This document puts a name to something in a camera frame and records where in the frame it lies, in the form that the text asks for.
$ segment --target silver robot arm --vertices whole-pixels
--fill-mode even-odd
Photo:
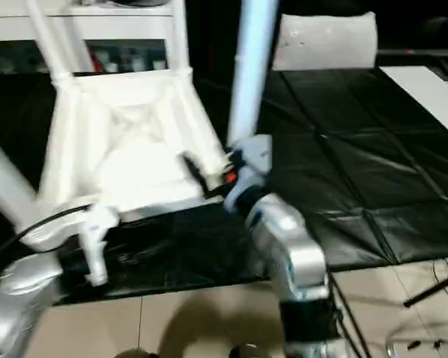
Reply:
[[[261,170],[266,166],[268,170],[270,162],[265,165],[262,158],[270,150],[258,148],[265,143],[259,137],[241,143],[237,180],[224,195],[224,207],[245,218],[265,263],[279,299],[286,356],[350,357],[347,342],[337,330],[338,311],[323,250],[312,239],[302,215],[265,187]]]
[[[25,353],[41,313],[59,296],[62,268],[55,253],[35,254],[12,263],[0,277],[0,358]]]

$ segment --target black tablecloth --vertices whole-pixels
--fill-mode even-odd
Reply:
[[[230,84],[194,81],[224,141]],[[37,187],[55,91],[45,75],[0,76],[0,144]],[[273,136],[269,182],[307,220],[334,271],[448,257],[448,131],[378,69],[271,72],[258,132]],[[0,241],[11,234],[0,216]],[[63,302],[263,278],[243,222],[209,205],[113,229],[110,283],[63,282]],[[0,269],[28,250],[16,245]],[[74,262],[69,242],[60,255]],[[78,261],[76,271],[80,272]]]

